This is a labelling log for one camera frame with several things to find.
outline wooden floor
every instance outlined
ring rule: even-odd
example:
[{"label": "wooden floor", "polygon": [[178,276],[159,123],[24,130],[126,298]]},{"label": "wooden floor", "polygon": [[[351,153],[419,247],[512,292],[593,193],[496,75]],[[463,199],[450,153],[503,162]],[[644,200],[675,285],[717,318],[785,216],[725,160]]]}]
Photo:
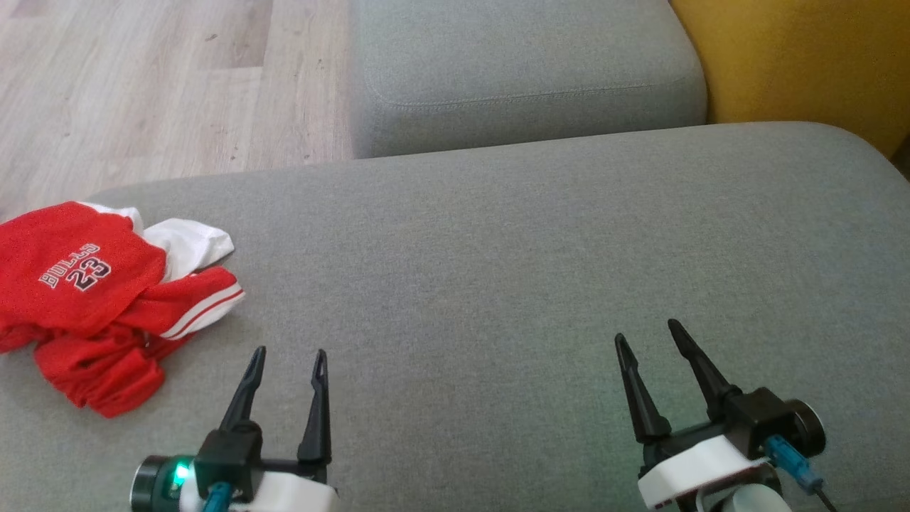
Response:
[{"label": "wooden floor", "polygon": [[0,221],[348,159],[347,0],[0,0]]}]

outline black cable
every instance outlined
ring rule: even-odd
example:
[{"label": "black cable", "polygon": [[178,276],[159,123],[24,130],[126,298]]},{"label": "black cable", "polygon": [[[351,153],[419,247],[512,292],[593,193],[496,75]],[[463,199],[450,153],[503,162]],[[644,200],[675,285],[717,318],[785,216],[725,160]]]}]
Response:
[{"label": "black cable", "polygon": [[831,503],[831,500],[828,499],[828,496],[825,495],[825,493],[822,489],[818,489],[817,491],[815,491],[815,493],[818,495],[818,498],[822,500],[822,503],[824,503],[824,505],[826,507],[828,507],[828,510],[830,510],[831,512],[837,512],[837,509],[834,508],[834,503]]}]

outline blue cable connector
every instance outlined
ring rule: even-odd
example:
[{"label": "blue cable connector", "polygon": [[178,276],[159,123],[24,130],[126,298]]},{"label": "blue cable connector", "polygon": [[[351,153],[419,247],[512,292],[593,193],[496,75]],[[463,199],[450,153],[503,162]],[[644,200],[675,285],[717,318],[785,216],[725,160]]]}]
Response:
[{"label": "blue cable connector", "polygon": [[824,479],[812,470],[809,460],[783,437],[779,435],[769,437],[764,442],[764,453],[775,466],[789,473],[806,494],[813,495],[822,490]]},{"label": "blue cable connector", "polygon": [[208,499],[202,512],[228,512],[234,488],[227,482],[218,482],[208,491]]}]

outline gray fabric upholstery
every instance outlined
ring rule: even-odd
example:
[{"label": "gray fabric upholstery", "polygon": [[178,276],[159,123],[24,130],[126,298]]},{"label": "gray fabric upholstery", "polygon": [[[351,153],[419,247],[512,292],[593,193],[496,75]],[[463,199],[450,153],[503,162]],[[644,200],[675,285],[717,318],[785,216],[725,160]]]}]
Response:
[{"label": "gray fabric upholstery", "polygon": [[329,479],[350,510],[640,510],[612,338],[692,425],[704,404],[670,317],[733,382],[815,408],[843,511],[910,506],[910,185],[839,129],[658,130],[92,200],[224,228],[248,298],[114,420],[76,410],[28,351],[0,358],[3,512],[125,509],[136,464],[193,453],[261,343],[267,456],[294,453],[328,351]]},{"label": "gray fabric upholstery", "polygon": [[666,0],[353,0],[360,158],[702,124]]}]

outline green led light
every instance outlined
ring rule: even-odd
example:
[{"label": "green led light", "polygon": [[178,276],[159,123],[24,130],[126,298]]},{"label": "green led light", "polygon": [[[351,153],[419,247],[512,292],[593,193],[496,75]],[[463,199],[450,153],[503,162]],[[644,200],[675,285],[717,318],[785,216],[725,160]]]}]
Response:
[{"label": "green led light", "polygon": [[189,467],[182,464],[177,465],[177,469],[174,470],[174,483],[177,485],[182,485],[183,481],[189,476]]}]

